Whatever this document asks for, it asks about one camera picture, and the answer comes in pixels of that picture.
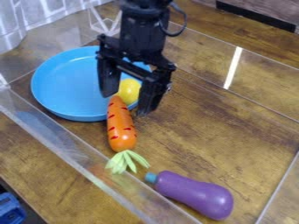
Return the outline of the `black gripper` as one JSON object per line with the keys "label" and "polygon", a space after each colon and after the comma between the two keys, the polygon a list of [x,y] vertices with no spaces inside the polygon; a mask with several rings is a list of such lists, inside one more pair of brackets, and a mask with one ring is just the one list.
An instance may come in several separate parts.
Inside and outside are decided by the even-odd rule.
{"label": "black gripper", "polygon": [[97,36],[98,89],[103,98],[118,90],[121,73],[142,81],[138,92],[138,116],[157,109],[164,94],[172,87],[174,64],[162,56],[168,32],[169,5],[121,5],[119,36]]}

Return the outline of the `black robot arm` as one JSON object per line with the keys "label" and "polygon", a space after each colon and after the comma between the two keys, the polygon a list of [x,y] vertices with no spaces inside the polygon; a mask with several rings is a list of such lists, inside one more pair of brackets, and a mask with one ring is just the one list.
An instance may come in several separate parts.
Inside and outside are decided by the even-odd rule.
{"label": "black robot arm", "polygon": [[162,56],[164,41],[178,31],[168,31],[169,10],[180,7],[173,0],[119,0],[119,36],[97,36],[97,79],[99,93],[109,97],[118,90],[119,74],[141,80],[137,111],[140,116],[156,110],[170,89],[176,65]]}

